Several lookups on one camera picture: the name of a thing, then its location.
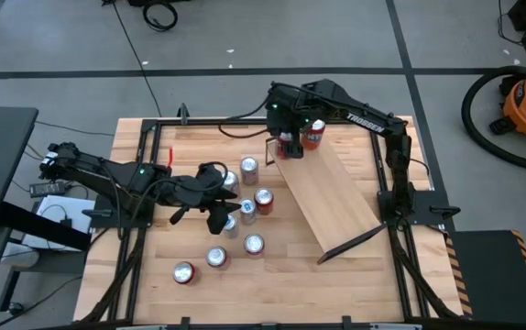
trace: butcher block tabletop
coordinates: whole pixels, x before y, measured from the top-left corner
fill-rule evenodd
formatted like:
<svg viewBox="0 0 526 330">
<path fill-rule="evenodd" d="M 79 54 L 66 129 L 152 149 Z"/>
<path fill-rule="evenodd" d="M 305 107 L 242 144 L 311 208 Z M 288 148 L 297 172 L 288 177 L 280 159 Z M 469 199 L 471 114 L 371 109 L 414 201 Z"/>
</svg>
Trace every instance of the butcher block tabletop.
<svg viewBox="0 0 526 330">
<path fill-rule="evenodd" d="M 414 141 L 411 155 L 423 160 L 412 118 L 403 119 L 408 120 L 408 134 Z M 135 161 L 142 120 L 119 120 L 111 160 Z M 262 128 L 262 125 L 225 127 L 235 135 Z M 368 132 L 358 126 L 329 125 L 324 136 L 323 143 L 332 145 L 350 179 L 378 217 L 378 178 Z M 268 134 L 230 138 L 213 125 L 163 128 L 158 163 L 167 165 L 172 149 L 173 175 L 193 176 L 200 163 L 218 160 L 240 176 L 242 158 L 251 156 L 258 160 L 259 184 L 241 183 L 240 197 L 252 199 L 257 188 L 270 188 L 275 196 L 273 212 L 258 214 L 253 225 L 239 222 L 238 237 L 229 239 L 208 232 L 207 213 L 191 210 L 177 225 L 171 225 L 170 216 L 177 208 L 156 206 L 143 253 L 134 323 L 179 324 L 183 316 L 190 317 L 192 324 L 340 323 L 343 315 L 350 315 L 353 322 L 402 321 L 387 231 L 343 256 L 317 265 L 323 254 L 321 246 L 277 166 L 265 166 L 266 138 Z M 382 139 L 380 144 L 385 155 Z M 416 189 L 430 189 L 426 169 L 420 163 L 411 162 L 410 179 Z M 429 227 L 412 229 L 424 278 L 451 310 L 462 314 L 444 236 Z M 260 234 L 265 239 L 262 258 L 247 257 L 243 240 L 249 234 Z M 228 269 L 214 269 L 206 264 L 205 254 L 214 246 L 228 252 L 231 260 Z M 118 249 L 115 229 L 94 243 L 88 253 L 74 320 L 88 314 L 104 294 L 115 276 Z M 200 270 L 200 278 L 193 285 L 180 285 L 173 280 L 173 267 L 181 261 L 190 261 Z M 414 286 L 407 273 L 406 278 L 412 311 L 417 315 Z M 127 292 L 128 282 L 120 295 L 121 317 L 125 315 Z"/>
</svg>

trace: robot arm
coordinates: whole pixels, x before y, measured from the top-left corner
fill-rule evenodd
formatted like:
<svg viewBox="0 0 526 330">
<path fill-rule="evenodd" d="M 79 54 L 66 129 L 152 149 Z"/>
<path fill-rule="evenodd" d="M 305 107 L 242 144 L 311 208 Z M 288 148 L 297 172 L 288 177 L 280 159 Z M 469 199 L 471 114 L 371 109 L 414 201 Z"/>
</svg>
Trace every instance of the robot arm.
<svg viewBox="0 0 526 330">
<path fill-rule="evenodd" d="M 236 198 L 236 194 L 222 188 L 225 176 L 214 167 L 215 163 L 222 163 L 201 164 L 195 177 L 171 176 L 171 168 L 116 163 L 83 153 L 73 143 L 51 144 L 48 150 L 39 165 L 41 179 L 79 182 L 108 198 L 113 207 L 118 201 L 129 218 L 135 212 L 142 215 L 153 203 L 180 207 L 170 219 L 174 225 L 191 208 L 208 210 L 208 228 L 212 234 L 220 234 L 228 213 L 240 208 L 239 204 L 225 201 Z"/>
<path fill-rule="evenodd" d="M 268 93 L 265 105 L 268 131 L 273 137 L 281 133 L 292 134 L 291 144 L 284 147 L 288 157 L 303 157 L 300 132 L 317 119 L 324 122 L 344 119 L 384 137 L 385 161 L 393 176 L 392 206 L 401 216 L 411 213 L 414 189 L 408 178 L 411 137 L 406 133 L 406 121 L 358 102 L 343 87 L 329 80 L 310 82 L 301 87 L 274 82 Z"/>
</svg>

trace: gray floor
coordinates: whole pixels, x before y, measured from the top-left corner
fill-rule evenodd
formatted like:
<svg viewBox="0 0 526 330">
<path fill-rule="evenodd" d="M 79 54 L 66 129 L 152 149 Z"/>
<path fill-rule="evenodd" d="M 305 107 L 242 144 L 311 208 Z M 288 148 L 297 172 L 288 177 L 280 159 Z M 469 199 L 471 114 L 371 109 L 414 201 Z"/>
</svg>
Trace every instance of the gray floor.
<svg viewBox="0 0 526 330">
<path fill-rule="evenodd" d="M 523 49 L 497 35 L 496 0 L 396 0 L 403 36 L 414 68 L 526 65 Z M 504 1 L 504 11 L 512 1 Z M 192 0 L 175 5 L 180 23 L 159 34 L 147 28 L 140 10 L 118 8 L 139 58 L 149 70 L 363 67 L 401 68 L 389 11 L 381 0 Z M 509 21 L 506 34 L 517 36 Z M 13 0 L 0 11 L 0 72 L 135 70 L 137 63 L 111 6 L 89 0 Z M 192 116 L 245 113 L 265 97 L 271 81 L 306 83 L 327 77 L 355 98 L 386 112 L 413 115 L 406 78 L 400 75 L 219 75 L 150 77 L 163 115 L 184 102 Z M 433 144 L 452 204 L 463 212 L 459 230 L 517 229 L 526 238 L 526 170 L 501 162 L 468 139 L 460 104 L 476 79 L 468 75 L 416 78 Z M 476 100 L 483 126 L 497 113 L 495 91 Z M 0 80 L 0 106 L 35 106 L 39 119 L 79 129 L 113 132 L 118 117 L 155 116 L 142 78 L 51 78 Z M 88 137 L 37 126 L 31 144 L 72 141 L 108 156 L 109 137 Z M 526 140 L 499 143 L 526 155 Z M 15 180 L 37 182 L 37 163 L 22 159 Z M 6 199 L 30 207 L 12 186 Z M 0 268 L 1 279 L 8 269 Z M 29 304 L 69 275 L 27 275 L 15 300 Z M 3 327 L 27 329 L 71 320 L 78 283 L 37 310 Z M 0 320 L 5 315 L 0 313 Z"/>
</svg>

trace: orange shop vacuum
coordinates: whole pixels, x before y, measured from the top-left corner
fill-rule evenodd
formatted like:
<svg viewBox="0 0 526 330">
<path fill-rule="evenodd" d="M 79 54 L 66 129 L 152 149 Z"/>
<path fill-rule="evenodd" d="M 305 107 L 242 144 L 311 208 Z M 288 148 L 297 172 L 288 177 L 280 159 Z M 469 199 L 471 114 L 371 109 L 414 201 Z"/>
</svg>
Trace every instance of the orange shop vacuum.
<svg viewBox="0 0 526 330">
<path fill-rule="evenodd" d="M 517 131 L 526 135 L 526 68 L 506 66 L 483 75 L 469 88 L 463 100 L 461 117 L 468 135 L 483 149 L 514 165 L 526 168 L 526 159 L 498 147 L 483 137 L 473 124 L 471 105 L 478 91 L 495 78 L 507 76 L 501 81 L 499 90 L 506 96 L 503 117 L 489 125 L 496 135 Z"/>
</svg>

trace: wooden plank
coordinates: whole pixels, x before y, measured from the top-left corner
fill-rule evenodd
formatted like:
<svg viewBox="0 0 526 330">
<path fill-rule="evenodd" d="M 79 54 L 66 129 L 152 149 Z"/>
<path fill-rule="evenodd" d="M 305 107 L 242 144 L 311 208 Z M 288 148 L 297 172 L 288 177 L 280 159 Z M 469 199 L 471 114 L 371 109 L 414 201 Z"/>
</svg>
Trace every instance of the wooden plank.
<svg viewBox="0 0 526 330">
<path fill-rule="evenodd" d="M 408 132 L 418 141 L 411 118 Z M 116 130 L 111 159 L 135 159 L 141 119 L 121 119 Z M 260 130 L 261 126 L 230 126 L 234 134 Z M 378 211 L 378 182 L 368 133 L 356 126 L 329 126 L 326 142 L 345 167 L 351 181 L 366 198 L 374 213 Z M 266 136 L 231 139 L 215 126 L 167 126 L 159 144 L 160 164 L 169 161 L 173 148 L 173 174 L 194 175 L 200 162 L 223 161 L 231 171 L 239 171 L 240 160 L 255 157 L 264 164 Z M 150 139 L 147 145 L 150 150 Z M 423 160 L 418 143 L 412 156 Z M 417 189 L 429 189 L 424 167 L 415 162 L 410 178 Z M 136 324 L 178 324 L 183 316 L 202 324 L 237 323 L 338 323 L 344 314 L 355 322 L 402 320 L 397 282 L 389 238 L 380 233 L 361 247 L 346 252 L 323 265 L 316 260 L 323 254 L 288 184 L 277 166 L 261 166 L 260 185 L 273 190 L 277 200 L 270 215 L 255 224 L 240 225 L 239 236 L 227 239 L 207 231 L 207 214 L 190 211 L 177 224 L 169 217 L 175 208 L 157 207 L 154 225 L 148 230 L 138 287 Z M 251 197 L 257 187 L 241 186 L 240 194 Z M 246 258 L 243 238 L 259 233 L 266 239 L 265 256 Z M 440 298 L 461 313 L 444 237 L 426 227 L 414 227 L 414 238 L 422 274 Z M 220 245 L 231 257 L 231 266 L 218 271 L 205 265 L 208 248 Z M 88 254 L 74 319 L 88 314 L 102 297 L 114 277 L 118 239 L 110 230 Z M 173 282 L 171 268 L 177 261 L 189 260 L 203 273 L 195 286 Z M 411 306 L 418 311 L 413 284 L 408 280 Z M 121 300 L 119 314 L 126 304 Z"/>
<path fill-rule="evenodd" d="M 317 149 L 304 150 L 302 159 L 270 154 L 324 252 L 380 225 L 330 145 L 330 137 Z"/>
</svg>

